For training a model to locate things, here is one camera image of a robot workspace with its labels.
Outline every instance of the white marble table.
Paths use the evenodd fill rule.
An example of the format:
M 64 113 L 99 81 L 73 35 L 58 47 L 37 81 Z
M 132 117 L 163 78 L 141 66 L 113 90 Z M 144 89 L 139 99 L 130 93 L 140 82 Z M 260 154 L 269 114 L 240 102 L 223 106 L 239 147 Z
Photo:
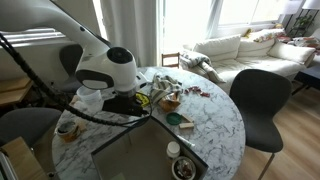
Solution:
M 146 69 L 140 68 L 139 71 L 144 73 Z M 193 130 L 179 130 L 177 126 L 170 126 L 165 121 L 166 113 L 159 106 L 154 107 L 152 115 L 172 132 L 196 145 L 192 150 L 209 166 L 204 179 L 231 179 L 240 165 L 245 147 L 244 125 L 235 104 L 218 86 L 196 74 L 172 68 L 152 67 L 148 70 L 152 71 L 179 80 L 184 88 L 197 85 L 202 91 L 210 93 L 210 98 L 192 93 L 182 95 L 181 105 L 175 110 L 195 120 Z M 102 94 L 103 99 L 111 95 L 110 90 L 104 90 Z M 84 107 L 79 106 L 78 109 L 90 114 Z M 103 111 L 91 115 L 120 122 L 136 119 Z M 64 111 L 58 124 L 77 118 L 70 112 Z M 87 122 L 86 127 L 87 130 L 71 143 L 62 142 L 58 136 L 53 139 L 53 161 L 62 180 L 99 179 L 91 152 L 125 130 L 121 127 L 103 126 L 92 122 Z

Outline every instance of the chair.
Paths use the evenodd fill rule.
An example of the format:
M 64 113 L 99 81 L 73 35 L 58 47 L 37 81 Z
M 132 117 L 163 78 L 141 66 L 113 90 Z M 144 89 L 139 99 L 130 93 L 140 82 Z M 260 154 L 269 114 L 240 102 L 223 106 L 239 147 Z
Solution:
M 174 58 L 174 57 L 177 58 L 176 63 L 166 63 L 165 62 L 166 58 L 170 58 L 170 60 L 172 60 L 172 58 Z M 172 53 L 172 54 L 162 54 L 161 55 L 161 60 L 162 60 L 162 66 L 163 67 L 178 67 L 179 68 L 180 53 L 178 52 L 178 53 Z
M 15 109 L 0 118 L 0 146 L 22 137 L 31 148 L 58 122 L 61 112 L 50 108 Z
M 246 145 L 272 153 L 259 179 L 270 166 L 275 153 L 283 148 L 282 138 L 273 117 L 290 96 L 291 83 L 288 79 L 263 70 L 243 70 L 232 83 L 230 97 L 243 118 Z
M 75 94 L 77 89 L 82 86 L 75 76 L 82 53 L 83 50 L 79 44 L 68 45 L 60 50 L 59 58 L 61 64 L 69 75 L 68 79 L 59 87 L 60 91 Z

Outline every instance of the window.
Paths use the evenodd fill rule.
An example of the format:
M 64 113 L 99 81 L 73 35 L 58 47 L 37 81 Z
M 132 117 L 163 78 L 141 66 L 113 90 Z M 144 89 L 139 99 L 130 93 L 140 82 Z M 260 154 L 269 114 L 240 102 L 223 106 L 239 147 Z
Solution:
M 15 44 L 38 42 L 43 40 L 64 38 L 65 35 L 53 28 L 36 28 L 21 32 L 1 32 L 8 41 Z
M 219 25 L 277 21 L 285 0 L 224 0 Z
M 106 27 L 104 26 L 104 23 L 103 23 L 101 1 L 100 0 L 93 0 L 93 6 L 94 6 L 94 10 L 96 12 L 101 37 L 103 37 L 104 39 L 108 39 Z
M 210 0 L 165 0 L 162 52 L 178 52 L 183 44 L 204 38 Z

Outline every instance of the cup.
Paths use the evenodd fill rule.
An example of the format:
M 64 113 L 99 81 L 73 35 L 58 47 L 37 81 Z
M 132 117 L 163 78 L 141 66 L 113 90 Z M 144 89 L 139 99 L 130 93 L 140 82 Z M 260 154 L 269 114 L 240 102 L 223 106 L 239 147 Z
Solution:
M 93 90 L 85 86 L 81 86 L 76 93 L 80 100 L 86 105 L 88 111 L 92 113 L 101 111 L 103 101 L 100 90 Z
M 68 143 L 77 139 L 80 135 L 80 129 L 75 122 L 65 122 L 58 127 L 57 134 L 64 142 Z
M 172 175 L 176 180 L 193 180 L 196 176 L 196 166 L 191 159 L 179 156 L 172 163 Z

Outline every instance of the tray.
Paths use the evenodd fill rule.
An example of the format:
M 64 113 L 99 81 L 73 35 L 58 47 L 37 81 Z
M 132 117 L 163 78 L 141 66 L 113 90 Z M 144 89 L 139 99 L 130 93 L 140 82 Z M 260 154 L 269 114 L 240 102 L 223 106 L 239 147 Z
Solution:
M 180 144 L 181 155 L 196 166 L 194 179 L 202 179 L 208 165 L 154 117 L 129 128 L 91 153 L 100 179 L 172 179 L 166 149 L 170 141 Z

